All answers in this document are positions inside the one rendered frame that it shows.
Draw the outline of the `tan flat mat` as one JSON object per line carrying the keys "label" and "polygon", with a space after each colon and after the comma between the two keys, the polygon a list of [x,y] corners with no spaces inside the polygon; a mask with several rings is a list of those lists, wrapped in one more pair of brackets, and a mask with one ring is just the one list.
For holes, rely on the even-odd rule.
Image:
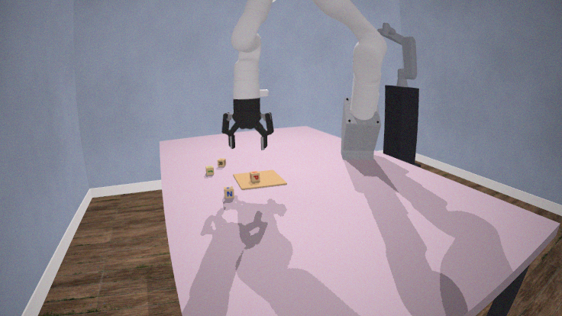
{"label": "tan flat mat", "polygon": [[250,180],[250,173],[238,173],[233,174],[241,190],[244,189],[256,189],[263,187],[270,187],[276,185],[287,185],[274,170],[259,171],[260,181],[252,182]]}

